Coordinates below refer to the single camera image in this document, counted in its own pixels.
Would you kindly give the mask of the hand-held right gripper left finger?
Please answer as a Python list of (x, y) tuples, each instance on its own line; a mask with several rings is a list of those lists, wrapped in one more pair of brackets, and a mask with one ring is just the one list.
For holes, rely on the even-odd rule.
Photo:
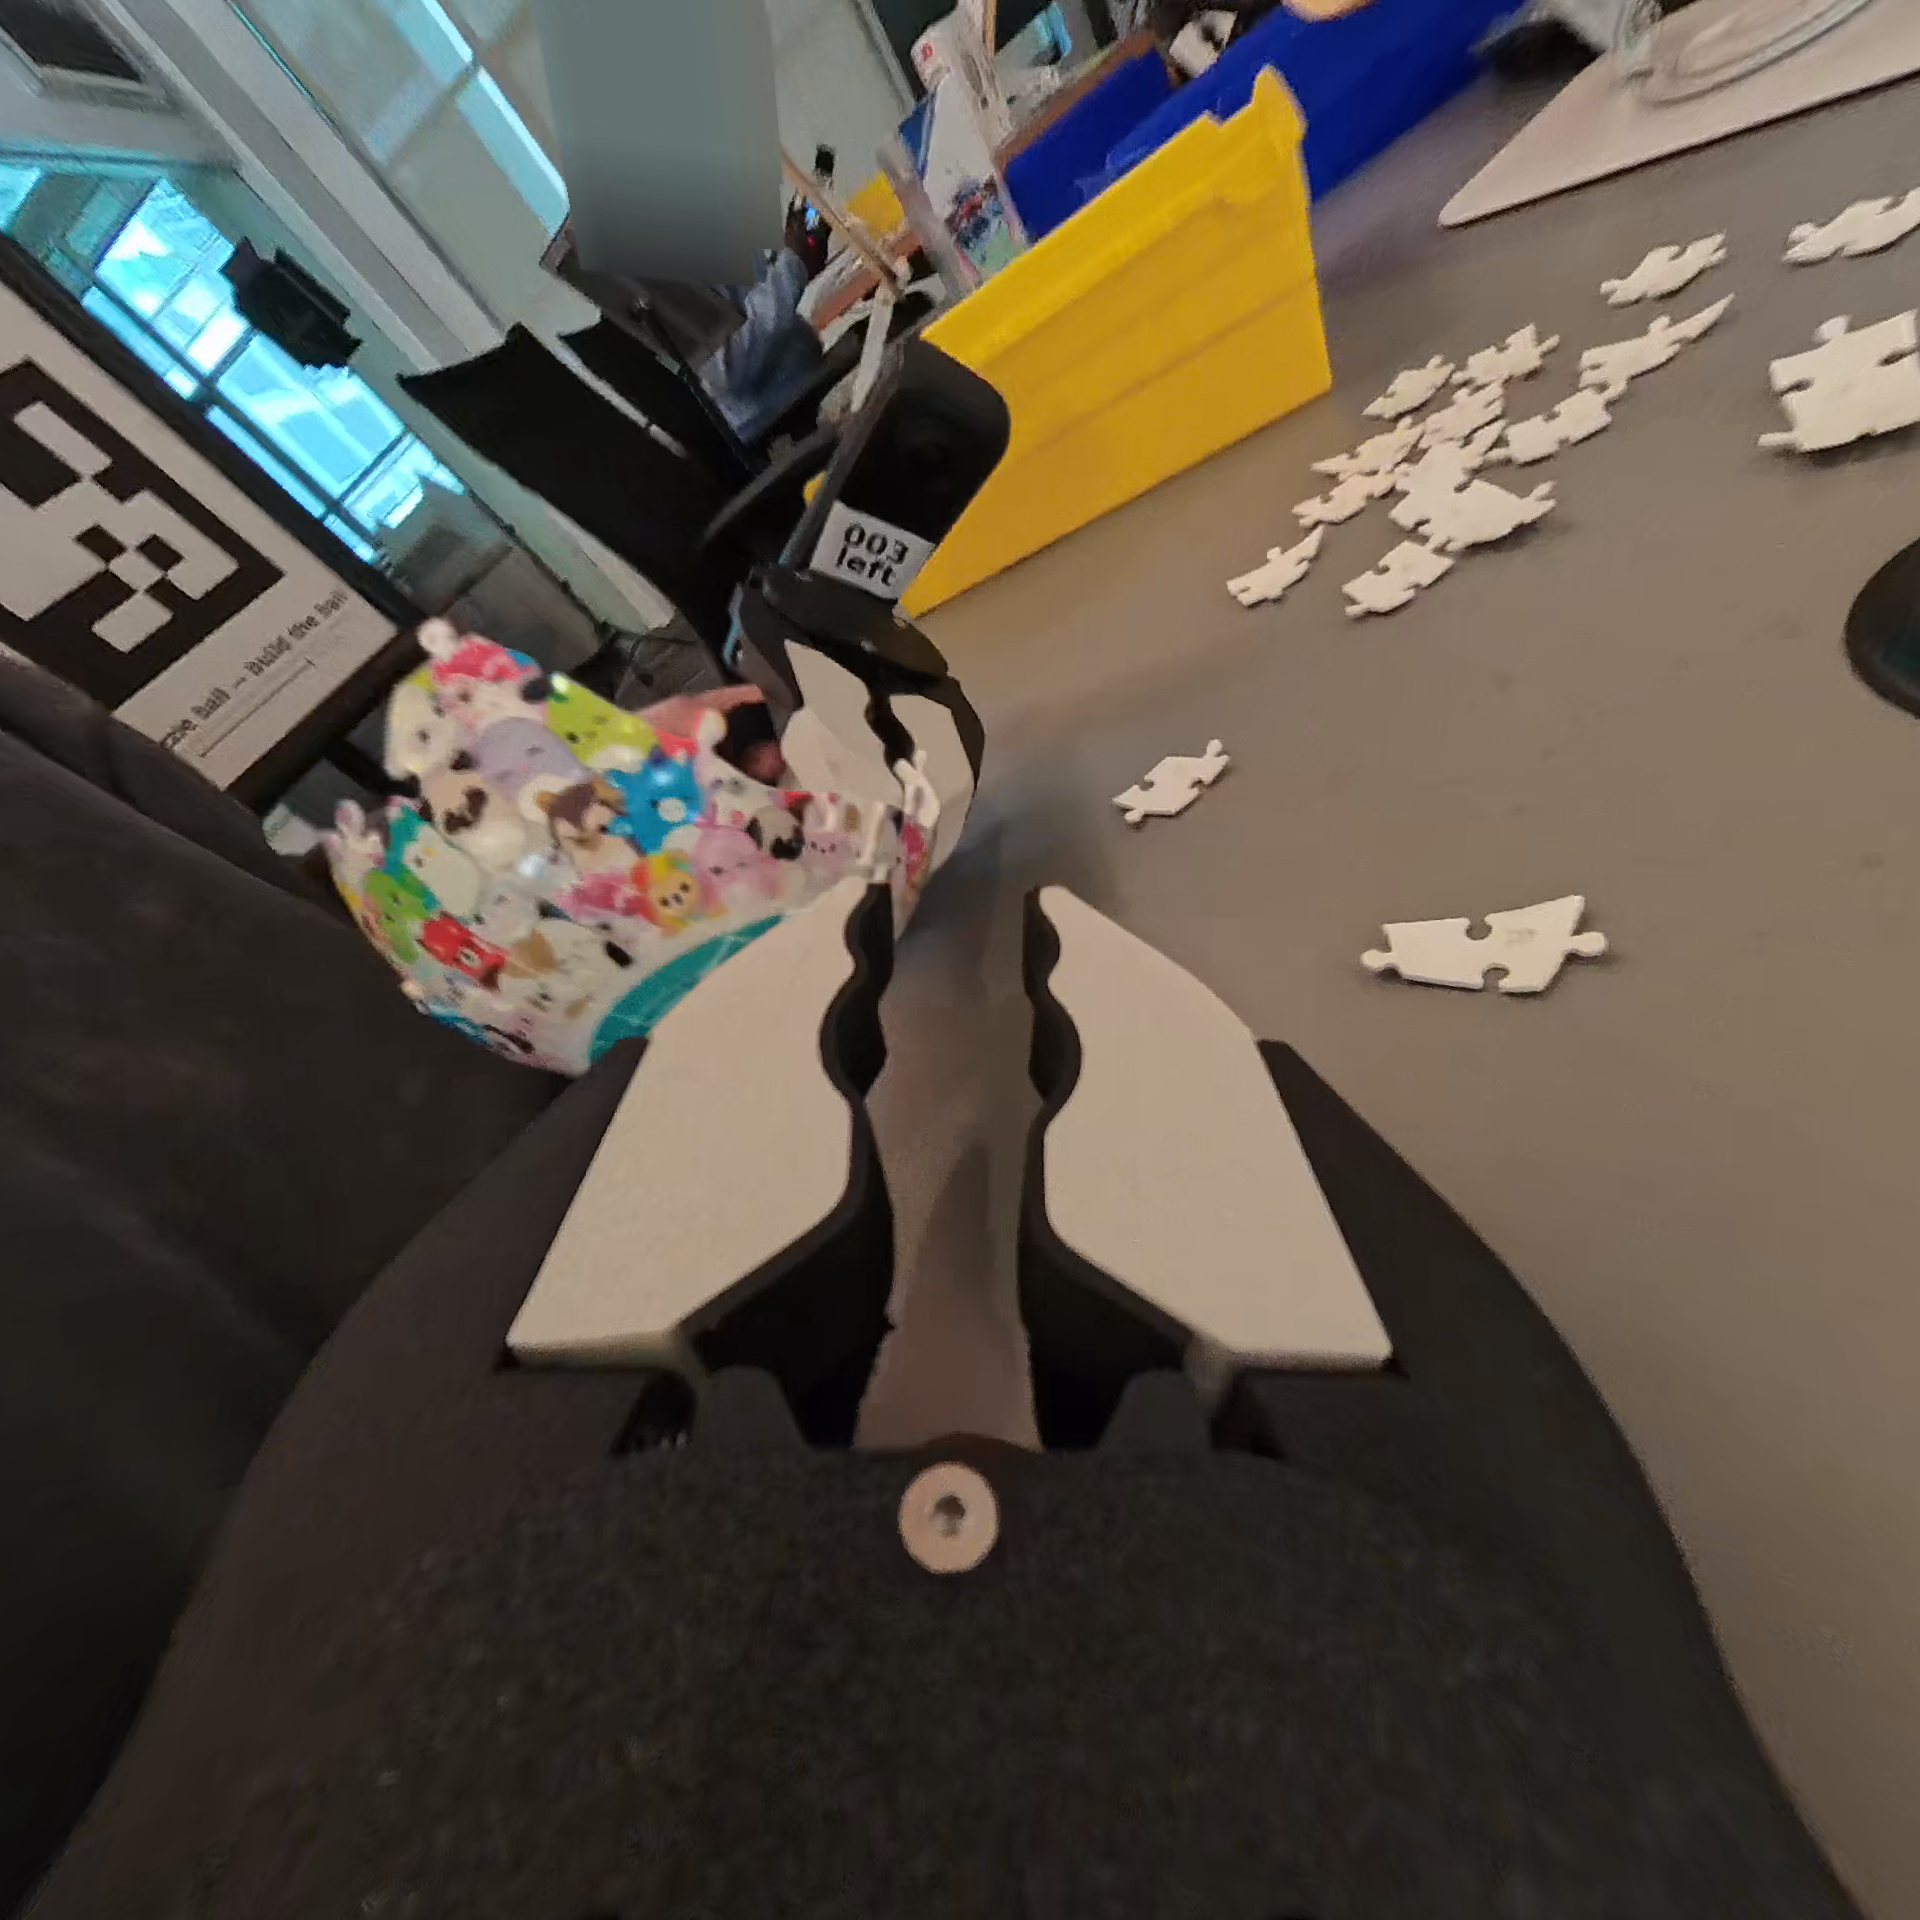
[(511, 1325), (516, 1363), (731, 1365), (730, 1331), (863, 1208), (894, 942), (891, 891), (840, 881), (660, 1019)]

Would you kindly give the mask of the framed wall sign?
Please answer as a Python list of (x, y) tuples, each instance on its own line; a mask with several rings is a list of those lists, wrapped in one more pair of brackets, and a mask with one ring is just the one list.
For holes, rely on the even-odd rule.
[(2, 243), (2, 641), (263, 810), (422, 666), (391, 582)]

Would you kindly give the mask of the partly built colourful puzzle ball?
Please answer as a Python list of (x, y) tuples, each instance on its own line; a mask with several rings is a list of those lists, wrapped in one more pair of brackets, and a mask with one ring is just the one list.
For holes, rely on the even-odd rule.
[(902, 800), (796, 786), (780, 735), (660, 737), (580, 680), (447, 621), (394, 690), (383, 769), (321, 838), (348, 918), (419, 1014), (495, 1054), (580, 1075), (847, 878), (903, 930), (948, 856), (929, 760)]

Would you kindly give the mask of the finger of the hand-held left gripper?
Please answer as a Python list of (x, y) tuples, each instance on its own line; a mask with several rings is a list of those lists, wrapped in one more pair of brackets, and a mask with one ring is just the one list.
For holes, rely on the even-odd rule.
[(784, 645), (784, 664), (799, 702), (780, 743), (796, 786), (843, 800), (902, 800), (897, 769), (873, 730), (867, 683), (799, 641)]
[(943, 806), (943, 829), (966, 830), (977, 803), (986, 757), (986, 727), (956, 681), (897, 696), (897, 720), (914, 753), (929, 760), (929, 781)]

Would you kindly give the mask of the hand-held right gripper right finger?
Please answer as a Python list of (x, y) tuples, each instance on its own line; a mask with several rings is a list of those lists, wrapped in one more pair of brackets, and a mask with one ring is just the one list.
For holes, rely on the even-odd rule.
[(1379, 1375), (1393, 1342), (1256, 1032), (1063, 885), (1031, 906), (1041, 1225), (1190, 1375)]

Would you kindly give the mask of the group of white puzzle pieces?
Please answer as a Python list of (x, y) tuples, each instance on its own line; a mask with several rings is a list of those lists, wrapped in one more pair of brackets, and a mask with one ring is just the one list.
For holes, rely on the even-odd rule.
[(1886, 539), (1916, 526), (1916, 233), (1752, 248), (1596, 293), (1527, 221), (1465, 376), (1441, 353), (1346, 424), (1280, 547), (1236, 582), (1259, 662), (1175, 659), (1163, 806), (1240, 791), (1290, 843), (1383, 870), (1872, 870), (1916, 841), (1916, 720), (1842, 662)]

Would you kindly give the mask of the joined white puzzle piece pair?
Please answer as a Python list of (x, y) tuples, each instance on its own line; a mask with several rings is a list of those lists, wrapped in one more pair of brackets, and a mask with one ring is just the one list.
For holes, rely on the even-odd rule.
[(1371, 976), (1450, 993), (1538, 998), (1574, 962), (1596, 962), (1609, 939), (1586, 928), (1584, 896), (1560, 896), (1474, 919), (1422, 919), (1383, 926), (1382, 946), (1360, 955)]

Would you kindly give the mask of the black office chair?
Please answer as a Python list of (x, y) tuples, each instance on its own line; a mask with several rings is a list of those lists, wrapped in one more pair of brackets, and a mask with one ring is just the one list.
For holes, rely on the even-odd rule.
[(742, 585), (784, 554), (833, 432), (751, 478), (724, 478), (513, 327), (490, 353), (401, 376), (398, 387), (474, 456), (639, 573), (710, 654), (735, 629)]

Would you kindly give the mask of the black round puzzle stand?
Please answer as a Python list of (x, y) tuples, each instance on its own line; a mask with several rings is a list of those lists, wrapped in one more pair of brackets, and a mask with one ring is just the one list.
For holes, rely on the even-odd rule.
[(1859, 683), (1919, 719), (1919, 542), (1888, 558), (1842, 623), (1842, 653)]

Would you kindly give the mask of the yellow plastic bin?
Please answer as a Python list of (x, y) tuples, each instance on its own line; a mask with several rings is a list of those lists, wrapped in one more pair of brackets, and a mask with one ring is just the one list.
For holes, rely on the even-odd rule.
[(807, 502), (796, 558), (923, 616), (1332, 387), (1305, 118), (1274, 70), (1190, 125), (903, 347), (990, 385), (1010, 440), (943, 539), (905, 507)]

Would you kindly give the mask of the white flat pad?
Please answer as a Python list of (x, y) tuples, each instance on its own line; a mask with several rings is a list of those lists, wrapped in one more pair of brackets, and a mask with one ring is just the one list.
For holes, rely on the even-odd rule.
[(1567, 198), (1761, 128), (1916, 79), (1919, 6), (1872, 3), (1826, 40), (1759, 77), (1679, 105), (1650, 105), (1616, 81), (1612, 55), (1586, 66), (1454, 193), (1442, 229)]

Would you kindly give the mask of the blue plastic bin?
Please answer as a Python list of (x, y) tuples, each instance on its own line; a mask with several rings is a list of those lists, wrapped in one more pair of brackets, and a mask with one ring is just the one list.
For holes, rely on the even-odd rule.
[(1473, 85), (1522, 6), (1148, 6), (1115, 70), (1002, 163), (1030, 237), (1063, 226), (1203, 118), (1279, 77), (1303, 118), (1315, 201)]

